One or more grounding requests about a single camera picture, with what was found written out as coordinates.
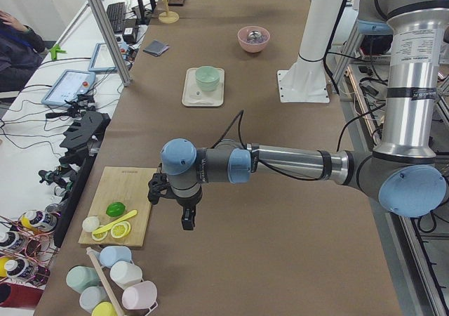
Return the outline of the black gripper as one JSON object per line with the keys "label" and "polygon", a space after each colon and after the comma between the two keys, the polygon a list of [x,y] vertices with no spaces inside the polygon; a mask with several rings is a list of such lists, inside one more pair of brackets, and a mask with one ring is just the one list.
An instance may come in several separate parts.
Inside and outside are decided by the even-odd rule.
{"label": "black gripper", "polygon": [[181,197],[175,194],[165,173],[154,173],[152,179],[148,182],[148,187],[147,197],[151,204],[158,204],[160,198],[174,199],[183,208],[181,217],[183,230],[194,230],[196,205],[201,201],[203,194],[201,187],[194,190],[194,194]]}

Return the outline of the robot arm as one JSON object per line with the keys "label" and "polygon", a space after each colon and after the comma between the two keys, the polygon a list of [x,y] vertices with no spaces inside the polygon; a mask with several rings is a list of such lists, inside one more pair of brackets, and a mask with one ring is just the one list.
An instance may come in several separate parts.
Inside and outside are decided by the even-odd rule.
{"label": "robot arm", "polygon": [[382,137],[372,152],[334,152],[275,147],[219,138],[196,147],[176,138],[161,149],[148,199],[172,199],[182,207],[182,226],[195,226],[206,183],[245,183],[259,170],[295,180],[331,180],[374,199],[386,211],[418,218],[438,208],[448,184],[429,146],[438,95],[437,74],[448,0],[360,0],[358,26],[392,35]]}

